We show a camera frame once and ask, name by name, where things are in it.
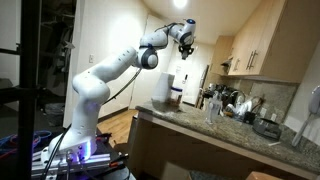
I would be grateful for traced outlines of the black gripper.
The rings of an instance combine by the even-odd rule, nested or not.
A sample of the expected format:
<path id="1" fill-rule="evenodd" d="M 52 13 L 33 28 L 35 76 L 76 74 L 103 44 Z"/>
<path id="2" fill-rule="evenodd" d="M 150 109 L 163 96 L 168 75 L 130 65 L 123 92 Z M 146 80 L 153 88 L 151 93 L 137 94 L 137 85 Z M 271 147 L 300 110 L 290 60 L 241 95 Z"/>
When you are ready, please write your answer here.
<path id="1" fill-rule="evenodd" d="M 194 48 L 191 45 L 179 45 L 178 50 L 182 55 L 191 55 Z"/>

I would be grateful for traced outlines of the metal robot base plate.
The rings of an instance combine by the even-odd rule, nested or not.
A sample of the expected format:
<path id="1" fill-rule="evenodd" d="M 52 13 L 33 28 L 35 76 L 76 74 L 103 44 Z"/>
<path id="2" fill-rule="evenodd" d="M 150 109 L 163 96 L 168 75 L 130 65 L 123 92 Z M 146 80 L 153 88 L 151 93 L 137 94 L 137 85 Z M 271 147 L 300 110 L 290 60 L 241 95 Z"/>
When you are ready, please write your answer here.
<path id="1" fill-rule="evenodd" d="M 106 168 L 111 160 L 109 153 L 91 155 L 89 158 L 84 159 L 78 153 L 69 151 L 62 155 L 57 155 L 49 165 L 48 171 L 45 171 L 50 156 L 51 153 L 48 148 L 33 154 L 32 178 L 45 177 L 46 179 L 53 179 L 58 175 L 66 175 L 67 172 L 75 173 L 82 170 Z"/>

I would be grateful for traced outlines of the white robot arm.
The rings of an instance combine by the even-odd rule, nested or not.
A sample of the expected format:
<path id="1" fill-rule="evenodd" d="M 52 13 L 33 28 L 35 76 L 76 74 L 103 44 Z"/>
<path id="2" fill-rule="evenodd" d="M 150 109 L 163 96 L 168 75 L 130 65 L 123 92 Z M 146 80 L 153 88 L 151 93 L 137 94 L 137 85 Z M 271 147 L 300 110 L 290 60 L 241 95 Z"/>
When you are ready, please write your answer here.
<path id="1" fill-rule="evenodd" d="M 139 48 L 125 48 L 111 59 L 77 74 L 72 80 L 78 102 L 73 110 L 71 126 L 64 133 L 51 140 L 41 152 L 41 159 L 48 161 L 64 158 L 70 151 L 76 159 L 87 160 L 97 150 L 96 132 L 101 107 L 109 100 L 109 84 L 116 81 L 129 67 L 151 70 L 157 67 L 157 51 L 165 49 L 172 37 L 178 44 L 182 59 L 193 53 L 196 21 L 186 19 L 183 23 L 170 23 L 141 37 Z"/>

